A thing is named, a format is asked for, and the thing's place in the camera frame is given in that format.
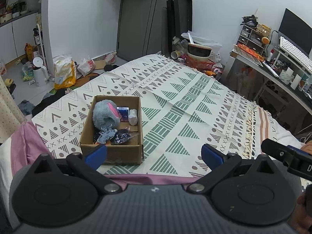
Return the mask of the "person's right hand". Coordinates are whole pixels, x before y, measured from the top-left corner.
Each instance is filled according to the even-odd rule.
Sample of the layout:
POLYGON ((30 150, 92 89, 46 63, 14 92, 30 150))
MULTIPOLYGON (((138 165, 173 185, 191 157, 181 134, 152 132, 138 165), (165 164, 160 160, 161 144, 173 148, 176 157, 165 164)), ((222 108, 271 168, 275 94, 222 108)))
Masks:
POLYGON ((301 181, 300 178, 292 174, 290 176, 290 185, 297 195, 296 207, 288 221, 289 226, 291 226, 297 233, 310 233, 309 229, 311 227, 311 216, 308 215, 306 211, 306 193, 301 192, 301 181))

